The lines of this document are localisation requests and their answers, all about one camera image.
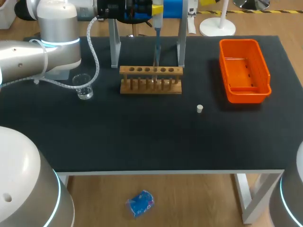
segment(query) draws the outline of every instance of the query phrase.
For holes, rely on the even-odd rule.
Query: black tabletop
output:
[[[0,125],[28,136],[58,172],[284,169],[303,140],[302,86],[278,37],[245,38],[259,42],[271,73],[272,94],[260,105],[228,103],[219,37],[187,38],[183,94],[166,96],[119,94],[109,40],[93,38],[102,69],[91,100],[45,82],[16,83],[0,92]],[[161,66],[177,66],[176,40],[162,38]],[[152,65],[153,37],[121,41],[120,65]],[[93,75],[85,38],[81,51],[71,75]]]

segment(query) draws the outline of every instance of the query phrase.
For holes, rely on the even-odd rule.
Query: orange plastic basket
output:
[[[222,39],[220,67],[231,103],[261,103],[271,94],[270,74],[256,40]]]

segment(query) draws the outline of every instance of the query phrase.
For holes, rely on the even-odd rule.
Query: blue cylinder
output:
[[[163,18],[182,18],[183,0],[164,0]],[[150,19],[145,13],[135,13],[135,19]]]
[[[164,0],[163,18],[182,18],[183,0]]]

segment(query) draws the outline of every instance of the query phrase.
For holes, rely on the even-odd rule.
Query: wooden floor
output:
[[[222,1],[201,10],[221,10]],[[230,10],[237,10],[232,3]],[[302,10],[303,1],[272,0],[270,10]],[[197,35],[202,20],[215,15],[198,15]],[[303,14],[229,14],[237,28],[236,35],[278,35],[289,59],[303,83]],[[85,35],[87,22],[80,22]],[[132,33],[131,25],[119,23],[121,36]],[[22,40],[39,32],[37,22],[16,19],[10,30],[0,30],[0,40]],[[146,24],[139,33],[154,35]],[[164,20],[162,35],[178,34],[178,20]],[[92,36],[108,36],[107,21],[92,29]],[[250,175],[251,183],[256,175]],[[141,190],[155,198],[155,206],[134,220],[125,202]],[[75,203],[75,227],[242,227],[241,211],[232,175],[137,175],[137,176],[77,176],[69,190]],[[252,227],[270,227],[268,212]]]

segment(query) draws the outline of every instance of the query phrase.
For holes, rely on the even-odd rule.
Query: white table frame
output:
[[[165,174],[234,174],[242,208],[244,224],[252,224],[269,204],[270,195],[284,170],[154,170],[154,171],[102,171],[58,173],[67,186],[69,176],[89,175],[165,175]],[[250,187],[246,174],[260,174],[254,186]]]

